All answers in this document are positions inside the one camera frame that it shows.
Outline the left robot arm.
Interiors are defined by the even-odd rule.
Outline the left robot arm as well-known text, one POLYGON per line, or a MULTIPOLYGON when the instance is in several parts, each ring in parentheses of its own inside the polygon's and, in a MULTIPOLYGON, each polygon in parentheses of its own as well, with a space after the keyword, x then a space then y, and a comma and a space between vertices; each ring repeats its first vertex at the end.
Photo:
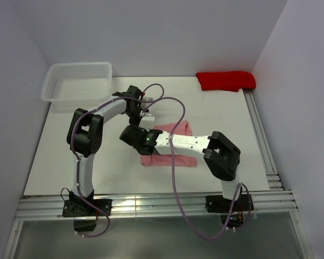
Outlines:
POLYGON ((95 208, 93 161, 102 144, 104 124, 119 114, 126 114, 129 125, 120 135, 120 140, 137 147, 146 135, 146 130, 139 127, 143 96, 144 93, 139 88, 129 86, 127 91, 114 93, 97 108, 90 111, 82 108, 75 110, 66 138, 76 158, 76 176, 72 191, 69 192, 69 200, 75 203, 75 210, 81 215, 89 215, 95 208))

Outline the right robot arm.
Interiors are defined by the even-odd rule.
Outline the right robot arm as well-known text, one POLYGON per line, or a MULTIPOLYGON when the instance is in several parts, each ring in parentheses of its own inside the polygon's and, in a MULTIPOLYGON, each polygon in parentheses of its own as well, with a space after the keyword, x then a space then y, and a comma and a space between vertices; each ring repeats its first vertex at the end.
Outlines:
POLYGON ((222 133, 214 131, 210 136, 194 137, 127 126, 119 138, 143 156, 204 160, 212 175, 221 181, 224 207, 235 210, 241 205, 237 179, 241 151, 222 133))

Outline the pink t shirt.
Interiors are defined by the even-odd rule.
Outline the pink t shirt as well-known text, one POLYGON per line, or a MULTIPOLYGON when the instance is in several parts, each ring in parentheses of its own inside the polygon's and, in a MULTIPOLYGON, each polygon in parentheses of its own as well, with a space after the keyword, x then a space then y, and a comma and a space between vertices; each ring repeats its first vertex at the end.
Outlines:
MULTIPOLYGON (((162 130, 170 132, 175 126, 175 122, 164 125, 154 126, 154 130, 162 130)), ((188 124, 187 120, 183 120, 175 129, 175 134, 179 135, 192 135, 192 130, 188 124)), ((171 155, 150 155, 150 156, 140 156, 140 164, 144 167, 148 166, 172 166, 171 155)), ((196 167, 197 160, 189 156, 176 155, 175 156, 175 166, 181 167, 196 167)))

